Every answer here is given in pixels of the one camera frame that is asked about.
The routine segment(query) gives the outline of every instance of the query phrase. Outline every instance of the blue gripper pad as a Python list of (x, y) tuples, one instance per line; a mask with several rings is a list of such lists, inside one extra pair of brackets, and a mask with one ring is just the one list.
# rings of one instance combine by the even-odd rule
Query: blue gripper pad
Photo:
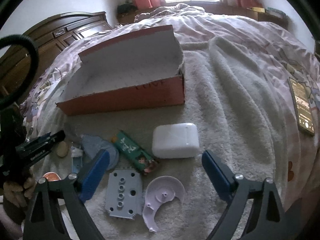
[(202, 154), (202, 166), (219, 197), (227, 203), (230, 203), (232, 201), (235, 182), (233, 173), (229, 167), (222, 163), (220, 158), (209, 150)]
[(109, 162), (109, 152), (101, 149), (92, 161), (87, 163), (78, 173), (79, 199), (82, 203), (92, 198), (104, 172), (109, 166)]

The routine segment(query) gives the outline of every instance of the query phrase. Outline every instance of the gray plastic plate with holes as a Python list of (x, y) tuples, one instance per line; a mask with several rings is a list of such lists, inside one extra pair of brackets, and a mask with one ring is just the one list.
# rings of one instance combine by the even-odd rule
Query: gray plastic plate with holes
[(115, 170), (109, 175), (105, 208), (111, 217), (133, 219), (142, 214), (142, 180), (135, 170)]

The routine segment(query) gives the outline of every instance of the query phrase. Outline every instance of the purple plastic part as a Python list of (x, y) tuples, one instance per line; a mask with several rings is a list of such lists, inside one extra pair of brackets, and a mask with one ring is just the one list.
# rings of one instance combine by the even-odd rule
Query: purple plastic part
[(174, 197), (184, 200), (185, 190), (182, 183), (171, 176), (162, 176), (150, 182), (146, 191), (146, 202), (142, 216), (150, 232), (156, 232), (159, 228), (155, 223), (155, 214), (159, 207)]

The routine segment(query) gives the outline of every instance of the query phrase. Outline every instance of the silver screw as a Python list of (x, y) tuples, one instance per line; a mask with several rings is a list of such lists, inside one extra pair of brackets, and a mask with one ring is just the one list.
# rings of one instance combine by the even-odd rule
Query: silver screw
[(273, 179), (272, 178), (266, 178), (266, 182), (272, 184), (273, 183)]
[(77, 174), (76, 174), (76, 173), (70, 173), (70, 174), (68, 175), (68, 178), (69, 178), (69, 179), (76, 179), (76, 178), (77, 178)]
[(45, 183), (45, 181), (46, 181), (45, 178), (41, 178), (41, 179), (38, 180), (38, 183), (39, 183), (39, 184), (43, 184), (43, 183)]
[(240, 173), (237, 173), (235, 175), (235, 177), (236, 177), (236, 179), (243, 179), (244, 178), (244, 176), (242, 174), (240, 174)]

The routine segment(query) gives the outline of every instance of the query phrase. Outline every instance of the bed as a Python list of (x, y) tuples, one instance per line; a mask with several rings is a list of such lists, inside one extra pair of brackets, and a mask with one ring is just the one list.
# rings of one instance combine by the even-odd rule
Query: bed
[[(308, 196), (304, 202), (308, 212), (298, 221), (302, 226), (300, 222), (308, 220), (314, 208), (311, 204), (315, 206), (319, 197), (313, 193), (319, 186), (320, 167), (320, 80), (315, 56), (276, 24), (243, 16), (213, 15), (196, 6), (158, 8), (139, 15), (135, 21), (74, 41), (56, 57), (21, 105), (26, 127), (35, 128), (33, 136), (68, 127), (70, 140), (81, 134), (110, 139), (121, 129), (151, 152), (156, 126), (193, 122), (198, 127), (201, 149), (213, 150), (233, 172), (256, 180), (272, 177), (285, 210)], [(66, 117), (55, 106), (65, 85), (81, 67), (79, 52), (121, 34), (159, 25), (172, 25), (183, 49), (184, 106), (73, 117)], [(309, 91), (314, 137), (298, 130), (289, 77), (305, 84)], [(120, 158), (117, 168), (128, 166)], [(34, 171), (37, 178), (49, 171), (65, 178), (71, 172), (71, 157), (60, 159), (53, 152), (37, 163)], [(174, 200), (161, 207), (155, 219), (160, 230), (149, 233), (142, 217), (128, 221), (108, 216), (104, 208), (108, 174), (85, 204), (105, 239), (205, 239), (226, 207), (205, 174), (200, 155), (162, 160), (159, 169), (143, 178), (144, 190), (152, 179), (169, 175), (183, 183), (187, 195), (183, 204)], [(63, 207), (62, 212), (71, 238), (76, 239)], [(241, 236), (244, 225), (242, 220), (235, 239)]]

